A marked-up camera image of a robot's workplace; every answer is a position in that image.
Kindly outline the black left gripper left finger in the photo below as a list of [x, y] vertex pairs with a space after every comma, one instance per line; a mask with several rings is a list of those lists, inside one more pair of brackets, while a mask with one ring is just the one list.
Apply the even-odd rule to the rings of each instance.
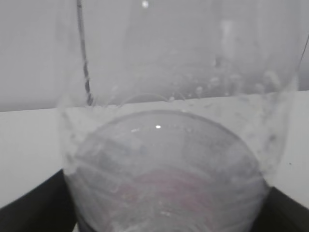
[[62, 170], [0, 209], [2, 232], [71, 232], [76, 222]]

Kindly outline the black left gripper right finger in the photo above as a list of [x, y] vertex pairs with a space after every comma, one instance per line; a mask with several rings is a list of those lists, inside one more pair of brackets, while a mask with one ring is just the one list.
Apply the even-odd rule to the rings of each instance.
[[309, 232], [309, 210], [273, 187], [251, 232]]

